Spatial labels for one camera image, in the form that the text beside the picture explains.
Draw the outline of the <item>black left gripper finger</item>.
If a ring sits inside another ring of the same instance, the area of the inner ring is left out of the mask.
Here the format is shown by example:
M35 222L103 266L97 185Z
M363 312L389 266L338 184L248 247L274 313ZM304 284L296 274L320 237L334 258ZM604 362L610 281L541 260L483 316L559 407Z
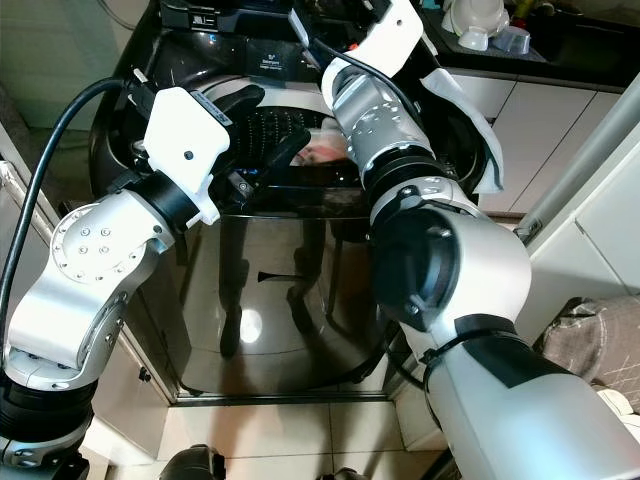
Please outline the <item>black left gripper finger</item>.
M227 93L215 100L215 105L227 116L247 116L265 99L264 88L247 84L236 92Z
M253 182L248 184L246 196L255 196L257 192L269 187L276 174L283 172L287 166L291 165L293 157L306 147L311 141L310 133L291 133L280 141L279 145L266 156L264 168L260 169L260 174L253 178Z

